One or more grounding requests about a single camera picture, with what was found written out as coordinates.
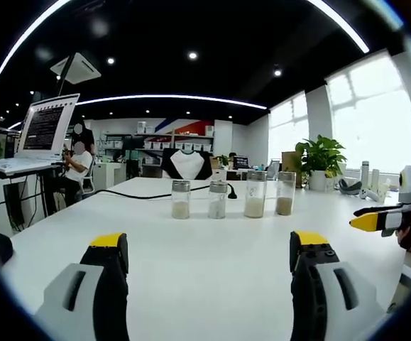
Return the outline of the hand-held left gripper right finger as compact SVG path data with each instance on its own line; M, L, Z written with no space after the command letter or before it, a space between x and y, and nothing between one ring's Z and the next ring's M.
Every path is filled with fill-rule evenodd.
M376 287L322 235L290 233L291 340L367 340L386 317Z

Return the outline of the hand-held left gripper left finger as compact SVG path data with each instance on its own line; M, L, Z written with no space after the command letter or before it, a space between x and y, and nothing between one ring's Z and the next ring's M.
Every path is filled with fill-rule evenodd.
M126 234L97 237L45 288L36 322L54 340L128 340L128 268Z

